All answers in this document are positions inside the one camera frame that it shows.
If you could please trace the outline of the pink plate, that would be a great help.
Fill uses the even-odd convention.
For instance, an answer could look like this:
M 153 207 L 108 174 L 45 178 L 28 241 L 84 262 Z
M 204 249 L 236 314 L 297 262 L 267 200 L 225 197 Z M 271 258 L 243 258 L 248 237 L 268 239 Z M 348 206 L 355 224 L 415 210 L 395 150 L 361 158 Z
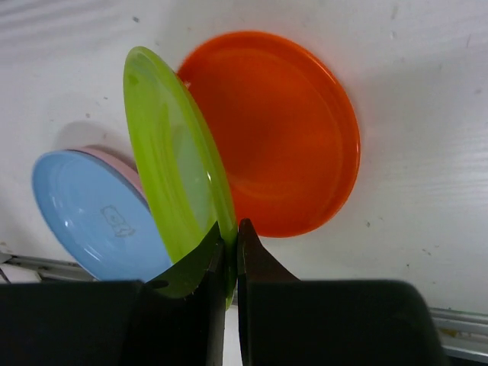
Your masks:
M 128 180 L 143 198 L 146 198 L 136 168 L 126 159 L 122 159 L 119 155 L 96 146 L 76 147 L 73 150 L 81 153 L 87 153 L 90 156 L 94 156 L 95 158 L 107 163 L 109 166 L 117 170 L 126 180 Z

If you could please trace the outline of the orange plate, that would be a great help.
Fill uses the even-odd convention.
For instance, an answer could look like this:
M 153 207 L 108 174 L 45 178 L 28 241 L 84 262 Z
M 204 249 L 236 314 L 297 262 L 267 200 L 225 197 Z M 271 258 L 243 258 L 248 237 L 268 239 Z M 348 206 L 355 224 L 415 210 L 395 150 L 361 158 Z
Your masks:
M 340 211 L 358 176 L 360 133 L 318 57 L 274 34 L 237 31 L 196 47 L 178 76 L 210 128 L 239 219 L 284 238 Z

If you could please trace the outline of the green plate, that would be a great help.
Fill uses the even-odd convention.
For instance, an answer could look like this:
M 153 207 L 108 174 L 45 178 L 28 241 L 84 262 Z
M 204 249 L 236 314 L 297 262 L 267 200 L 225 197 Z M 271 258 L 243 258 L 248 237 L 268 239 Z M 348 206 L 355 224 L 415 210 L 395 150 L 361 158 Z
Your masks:
M 124 63 L 127 127 L 143 191 L 170 259 L 213 226 L 225 243 L 226 302 L 236 287 L 237 219 L 220 154 L 187 86 L 156 53 L 134 47 Z

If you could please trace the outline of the blue plate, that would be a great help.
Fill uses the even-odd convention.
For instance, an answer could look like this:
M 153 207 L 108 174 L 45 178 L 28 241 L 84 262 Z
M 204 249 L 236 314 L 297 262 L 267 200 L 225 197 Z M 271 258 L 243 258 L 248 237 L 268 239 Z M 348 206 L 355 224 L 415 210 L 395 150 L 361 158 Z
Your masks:
M 146 199 L 107 163 L 73 149 L 48 152 L 31 183 L 47 226 L 94 278 L 147 282 L 172 266 Z

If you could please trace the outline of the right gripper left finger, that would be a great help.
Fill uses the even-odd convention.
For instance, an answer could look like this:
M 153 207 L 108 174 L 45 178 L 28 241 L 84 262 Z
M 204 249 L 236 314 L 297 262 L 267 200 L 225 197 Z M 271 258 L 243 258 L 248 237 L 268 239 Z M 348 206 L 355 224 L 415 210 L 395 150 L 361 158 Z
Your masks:
M 4 284 L 3 365 L 220 365 L 224 244 L 214 226 L 148 282 Z

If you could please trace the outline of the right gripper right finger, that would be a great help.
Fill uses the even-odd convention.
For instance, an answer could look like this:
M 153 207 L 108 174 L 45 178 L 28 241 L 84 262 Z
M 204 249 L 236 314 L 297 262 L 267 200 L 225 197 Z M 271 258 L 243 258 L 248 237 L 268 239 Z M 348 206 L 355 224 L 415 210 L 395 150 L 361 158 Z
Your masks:
M 391 280 L 305 281 L 244 219 L 237 236 L 239 340 L 245 365 L 447 365 L 428 307 Z

